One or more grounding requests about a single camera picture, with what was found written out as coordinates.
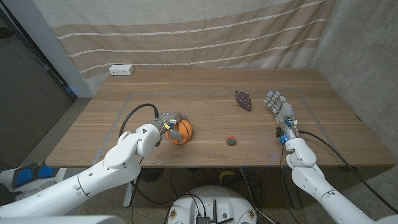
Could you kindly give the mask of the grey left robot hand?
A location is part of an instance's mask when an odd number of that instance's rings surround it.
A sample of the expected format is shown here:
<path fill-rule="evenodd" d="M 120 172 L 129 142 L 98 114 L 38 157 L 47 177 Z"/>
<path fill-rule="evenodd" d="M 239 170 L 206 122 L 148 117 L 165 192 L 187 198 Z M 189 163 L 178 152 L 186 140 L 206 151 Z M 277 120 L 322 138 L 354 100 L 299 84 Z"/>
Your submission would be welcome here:
<path fill-rule="evenodd" d="M 192 125 L 186 115 L 178 112 L 165 112 L 151 122 L 160 133 L 162 138 L 166 134 L 170 141 L 176 144 L 186 143 L 192 136 Z"/>

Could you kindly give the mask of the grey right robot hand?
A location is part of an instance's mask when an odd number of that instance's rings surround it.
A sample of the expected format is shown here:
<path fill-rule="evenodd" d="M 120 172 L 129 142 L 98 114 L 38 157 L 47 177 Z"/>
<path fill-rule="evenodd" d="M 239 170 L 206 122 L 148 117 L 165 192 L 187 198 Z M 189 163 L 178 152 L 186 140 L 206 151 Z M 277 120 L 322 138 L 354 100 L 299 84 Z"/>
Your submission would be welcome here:
<path fill-rule="evenodd" d="M 297 125 L 298 121 L 295 118 L 292 105 L 287 101 L 285 96 L 279 93 L 279 91 L 268 92 L 264 103 L 275 115 L 278 127 L 282 129 L 285 127 L 294 128 Z"/>

